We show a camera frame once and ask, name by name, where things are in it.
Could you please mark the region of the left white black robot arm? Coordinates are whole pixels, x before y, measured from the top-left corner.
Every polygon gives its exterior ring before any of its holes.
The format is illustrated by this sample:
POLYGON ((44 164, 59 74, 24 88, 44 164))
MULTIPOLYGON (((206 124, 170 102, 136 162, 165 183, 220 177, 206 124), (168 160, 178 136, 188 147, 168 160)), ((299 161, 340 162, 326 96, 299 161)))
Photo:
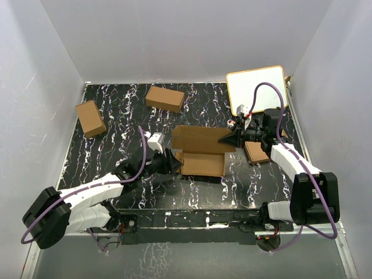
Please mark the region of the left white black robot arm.
POLYGON ((181 162, 167 148, 145 156, 137 153, 108 174, 78 187, 43 189, 22 218, 27 230, 21 243, 35 242, 40 249, 48 249, 80 230, 96 227, 113 232, 120 225, 120 215, 110 206, 111 199, 131 192, 143 178, 155 173, 173 175, 180 167, 181 162))

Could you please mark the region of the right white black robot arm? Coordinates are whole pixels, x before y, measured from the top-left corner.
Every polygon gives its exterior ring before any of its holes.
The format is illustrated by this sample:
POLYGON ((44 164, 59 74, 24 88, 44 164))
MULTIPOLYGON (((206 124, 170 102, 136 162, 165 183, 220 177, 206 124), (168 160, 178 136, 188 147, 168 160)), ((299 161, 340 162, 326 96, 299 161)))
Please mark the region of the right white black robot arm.
POLYGON ((313 167, 282 136, 283 111, 266 109, 263 121, 251 127, 252 114, 244 105, 238 107, 238 120, 231 126, 231 132, 219 139, 220 143, 241 148, 247 142, 258 142, 262 151, 277 163, 292 181, 289 201, 268 202, 261 206, 260 226, 271 231, 280 222, 291 222, 313 229, 316 224, 330 224, 337 236, 336 223, 340 218, 338 180, 335 174, 322 172, 313 167))

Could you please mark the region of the small round sticker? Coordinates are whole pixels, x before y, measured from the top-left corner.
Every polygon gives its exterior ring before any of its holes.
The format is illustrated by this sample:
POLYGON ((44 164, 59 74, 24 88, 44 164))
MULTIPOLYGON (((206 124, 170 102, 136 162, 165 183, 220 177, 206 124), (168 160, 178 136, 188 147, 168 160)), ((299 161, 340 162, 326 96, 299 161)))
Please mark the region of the small round sticker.
POLYGON ((232 119, 228 120, 228 122, 227 122, 227 125, 229 127, 233 127, 235 124, 236 124, 236 122, 234 120, 232 120, 232 119))

